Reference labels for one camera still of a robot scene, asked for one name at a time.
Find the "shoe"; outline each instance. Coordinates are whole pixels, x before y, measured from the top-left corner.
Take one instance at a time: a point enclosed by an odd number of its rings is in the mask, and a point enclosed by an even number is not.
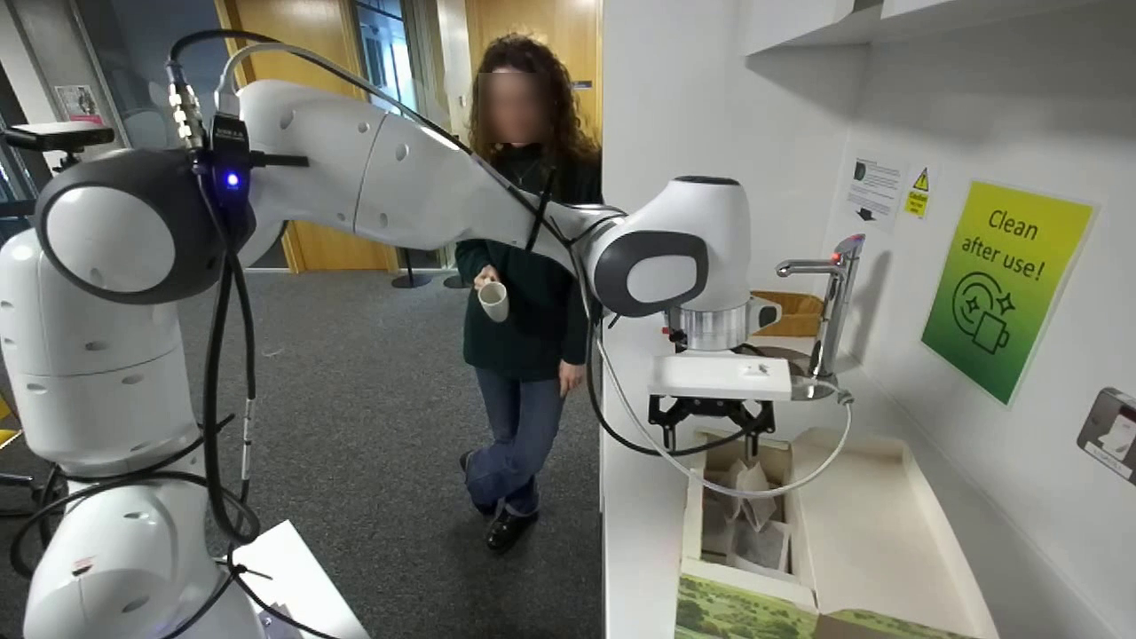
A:
[[[508,509],[496,509],[496,516],[492,516],[492,521],[489,521],[489,529],[488,529],[488,547],[496,551],[496,554],[504,554],[513,545],[523,539],[523,532],[526,532],[537,519],[541,519],[541,516],[523,519],[523,516],[516,516],[516,513],[508,513]]]
[[[492,516],[492,506],[476,506],[476,501],[472,501],[472,509],[476,509],[479,516],[488,516],[488,519]]]

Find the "person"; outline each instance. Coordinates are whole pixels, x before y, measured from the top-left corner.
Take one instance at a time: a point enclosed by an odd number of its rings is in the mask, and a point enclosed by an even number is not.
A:
[[[581,133],[572,74],[550,47],[500,37],[483,67],[548,67],[550,128],[542,141],[476,147],[492,171],[557,203],[600,203],[600,149]],[[496,241],[459,241],[459,273],[472,284],[464,362],[476,370],[489,441],[463,455],[464,491],[489,516],[488,547],[508,551],[537,519],[537,475],[557,441],[562,403],[586,378],[586,313],[575,277],[537,252]]]

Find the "grey floor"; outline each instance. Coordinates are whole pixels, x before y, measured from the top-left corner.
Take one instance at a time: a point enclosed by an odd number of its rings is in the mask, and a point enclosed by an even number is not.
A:
[[[391,289],[378,273],[251,277],[259,441],[251,506],[290,519],[365,630],[393,639],[580,639],[602,630],[595,419],[572,396],[542,471],[542,519],[504,557],[483,547],[459,455],[488,436],[463,362],[464,291]],[[185,307],[193,389],[214,299]],[[229,348],[229,407],[240,355]],[[0,469],[43,471],[23,449]],[[0,639],[18,637],[25,579],[0,521]]]

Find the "white robot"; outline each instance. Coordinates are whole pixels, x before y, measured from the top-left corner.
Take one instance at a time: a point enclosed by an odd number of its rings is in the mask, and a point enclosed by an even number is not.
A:
[[[729,352],[747,340],[748,299],[736,181],[675,177],[637,212],[562,205],[405,113],[284,81],[238,99],[240,118],[201,149],[66,168],[40,194],[36,232],[0,252],[0,340],[25,436],[76,499],[33,574],[30,639],[263,637],[207,551],[210,509],[238,539],[247,532],[210,486],[218,417],[200,425],[193,412],[175,303],[229,289],[238,248],[279,219],[401,248],[528,245],[541,225],[533,252],[575,269],[592,313],[669,313],[685,331],[689,348],[663,366],[675,389],[714,378],[722,398],[787,398],[782,359],[740,366]]]

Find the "shelf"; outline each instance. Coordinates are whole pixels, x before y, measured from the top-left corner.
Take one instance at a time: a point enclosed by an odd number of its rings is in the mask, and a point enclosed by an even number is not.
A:
[[[1088,5],[1110,0],[740,0],[740,54],[902,42]]]

